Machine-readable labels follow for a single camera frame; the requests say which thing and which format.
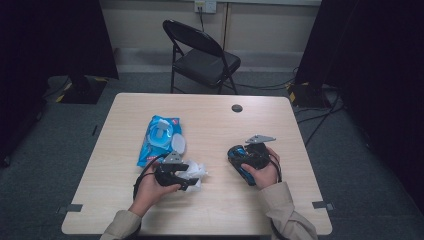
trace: blue package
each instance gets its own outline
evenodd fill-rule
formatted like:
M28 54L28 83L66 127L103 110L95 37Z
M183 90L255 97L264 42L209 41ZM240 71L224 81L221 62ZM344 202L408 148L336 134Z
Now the blue package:
M145 167L148 161L172 152L172 136L176 133L182 134L179 118L153 116L144 136L137 166Z

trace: gray carpet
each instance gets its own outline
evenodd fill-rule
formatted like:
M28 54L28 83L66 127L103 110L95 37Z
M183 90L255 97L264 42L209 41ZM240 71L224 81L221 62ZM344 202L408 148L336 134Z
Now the gray carpet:
M255 86L281 84L292 77L291 73L256 72L234 76L238 84ZM98 239L64 235L64 215L56 211L72 201L115 95L166 93L169 79L170 73L120 74L120 80L106 85L96 105L55 103L60 92L47 97L41 120L10 156L11 166L0 169L0 239ZM48 93L59 89L65 80L51 78ZM189 93L216 93L183 78L177 81ZM283 89L238 89L242 95L287 96ZM331 101L336 99L334 90L326 93ZM232 92L224 89L224 94ZM341 106L338 100L336 109ZM325 113L301 110L293 108L298 121ZM299 124L305 141L319 122L314 119ZM320 239L424 239L423 216L366 144L361 128L343 109L331 114L307 145L323 198L336 207L329 212L333 232Z

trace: chair backrest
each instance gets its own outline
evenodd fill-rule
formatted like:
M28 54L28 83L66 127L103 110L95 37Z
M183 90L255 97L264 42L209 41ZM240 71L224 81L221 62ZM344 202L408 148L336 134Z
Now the chair backrest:
M221 46L211 36L196 28L174 20L165 20L163 29L177 47L176 41L217 57L224 55Z

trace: wooden tabletop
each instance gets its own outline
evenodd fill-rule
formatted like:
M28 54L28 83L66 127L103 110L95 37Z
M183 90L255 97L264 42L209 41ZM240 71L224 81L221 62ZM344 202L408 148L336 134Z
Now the wooden tabletop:
M232 106L243 111L236 113ZM102 234L115 213L132 203L133 185L147 126L154 115L178 117L186 139L184 160L204 163L208 174L200 192L165 196L143 218L142 234L269 235L269 220L250 187L227 160L227 151L255 134L281 157L296 211L311 221L319 235L331 233L311 163L290 102L284 97L121 93L115 98L72 204L65 234Z

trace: beige sleeve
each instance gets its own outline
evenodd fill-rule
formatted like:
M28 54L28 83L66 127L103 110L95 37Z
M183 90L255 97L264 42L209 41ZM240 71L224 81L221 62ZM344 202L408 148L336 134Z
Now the beige sleeve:
M120 210L116 213L113 222L106 228L100 240L123 239L135 231L141 224L141 217L126 211Z
M294 211L293 199L286 182L277 183L259 192L259 200L266 216L277 230L288 239L318 239L316 229L302 215Z

